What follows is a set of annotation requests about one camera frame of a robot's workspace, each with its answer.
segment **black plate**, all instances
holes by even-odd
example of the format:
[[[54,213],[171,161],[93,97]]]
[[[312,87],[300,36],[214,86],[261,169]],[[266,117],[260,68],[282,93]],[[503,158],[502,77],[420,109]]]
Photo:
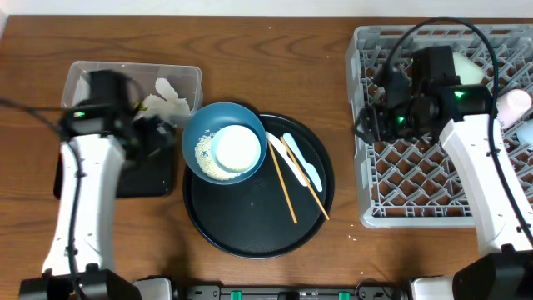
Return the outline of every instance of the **black plate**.
[[[287,117],[262,114],[260,119],[265,129],[277,137],[292,134],[304,158],[321,177],[323,190],[316,194],[329,212],[335,190],[333,169],[318,137]],[[239,257],[273,258],[297,249],[318,231],[326,218],[308,188],[298,182],[277,152],[276,158],[298,224],[292,221],[270,151],[255,174],[232,185],[206,182],[186,167],[185,206],[192,223],[207,241]]]

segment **rice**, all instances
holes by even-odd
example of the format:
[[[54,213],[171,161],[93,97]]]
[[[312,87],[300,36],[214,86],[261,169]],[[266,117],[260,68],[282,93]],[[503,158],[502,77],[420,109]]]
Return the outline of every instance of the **rice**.
[[[211,156],[211,143],[215,133],[204,135],[198,139],[197,145],[194,147],[194,156],[197,158],[200,169],[210,178],[216,180],[233,179],[240,174],[226,172],[220,169]]]

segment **blue bowl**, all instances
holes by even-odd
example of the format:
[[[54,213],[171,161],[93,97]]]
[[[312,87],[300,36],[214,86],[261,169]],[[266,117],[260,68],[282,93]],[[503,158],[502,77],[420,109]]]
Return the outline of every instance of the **blue bowl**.
[[[220,129],[230,125],[242,125],[252,130],[259,138],[259,144],[261,145],[261,154],[257,164],[247,172],[228,180],[216,180],[207,176],[200,165],[198,165],[197,158],[195,157],[194,147],[198,144],[198,140],[211,133],[217,133]],[[267,134],[265,128],[251,110],[229,102],[219,102],[199,110],[187,123],[185,130],[182,134],[182,153],[187,166],[201,179],[215,184],[227,185],[233,183],[239,183],[249,178],[255,173],[265,156],[267,155]]]

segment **plastic container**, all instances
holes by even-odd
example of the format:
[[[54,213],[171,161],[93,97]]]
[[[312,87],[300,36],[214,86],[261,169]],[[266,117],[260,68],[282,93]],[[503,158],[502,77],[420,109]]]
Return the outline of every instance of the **plastic container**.
[[[165,78],[178,93],[185,98],[191,109],[189,115],[173,115],[170,120],[173,126],[184,128],[191,117],[202,107],[202,72],[198,67],[172,66],[131,62],[75,62],[68,72],[67,82],[63,90],[61,104],[72,107],[84,100],[88,95],[88,73],[100,70],[113,70],[129,76],[138,83],[145,96],[157,93],[156,79]],[[128,87],[132,102],[140,100],[138,90],[133,84]]]
[[[396,41],[412,26],[359,27],[346,53],[348,101],[354,122],[361,108],[379,99],[382,89],[372,79]],[[519,88],[533,93],[533,26],[479,25],[500,64],[500,95]],[[396,53],[397,66],[409,77],[411,56],[429,46],[452,47],[485,72],[482,83],[492,88],[492,65],[481,40],[462,25],[424,26],[408,37]],[[516,131],[532,118],[530,109],[504,131],[504,142],[526,197],[533,203],[533,152],[521,145]],[[431,145],[428,137],[422,137]],[[361,222],[369,228],[473,227],[461,180],[440,144],[427,146],[398,140],[365,144],[355,137],[357,201]]]

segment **clear plastic container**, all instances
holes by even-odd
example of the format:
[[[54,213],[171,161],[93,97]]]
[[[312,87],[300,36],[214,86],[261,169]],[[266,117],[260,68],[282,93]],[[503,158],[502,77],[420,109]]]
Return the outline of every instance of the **clear plastic container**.
[[[61,104],[73,107],[88,96],[88,74],[94,71],[113,70],[123,73],[135,80],[144,96],[157,93],[156,79],[165,78],[176,90],[180,98],[189,103],[191,113],[188,115],[172,115],[171,123],[175,127],[184,128],[192,116],[202,107],[202,72],[198,67],[172,66],[149,63],[131,62],[75,62],[68,72]],[[128,87],[130,99],[136,103],[142,95],[138,94],[135,86]]]

